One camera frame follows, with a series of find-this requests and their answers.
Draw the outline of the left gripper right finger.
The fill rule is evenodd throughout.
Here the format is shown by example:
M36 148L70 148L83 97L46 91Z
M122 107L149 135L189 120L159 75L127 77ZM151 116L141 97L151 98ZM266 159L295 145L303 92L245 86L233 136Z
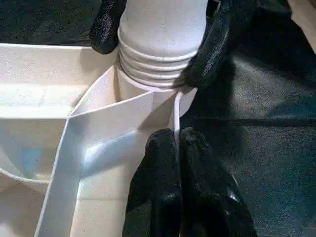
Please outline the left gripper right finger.
M257 236L233 175L191 127L180 132L185 230L203 237Z

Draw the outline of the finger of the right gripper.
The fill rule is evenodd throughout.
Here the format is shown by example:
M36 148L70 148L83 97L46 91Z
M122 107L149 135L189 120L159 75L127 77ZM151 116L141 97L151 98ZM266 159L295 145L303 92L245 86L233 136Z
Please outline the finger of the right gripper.
M111 53L118 45L120 18L127 0L103 0L89 33L91 47L100 54Z
M255 0L209 0L206 27L197 54L182 72L186 85L206 88L216 79L230 52L249 26Z

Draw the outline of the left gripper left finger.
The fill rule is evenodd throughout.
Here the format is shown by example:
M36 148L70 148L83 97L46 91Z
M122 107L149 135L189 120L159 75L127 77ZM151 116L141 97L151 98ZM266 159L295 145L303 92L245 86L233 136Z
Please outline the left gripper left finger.
M182 190L176 142L171 129L154 132L133 175L125 211L124 237L177 237Z

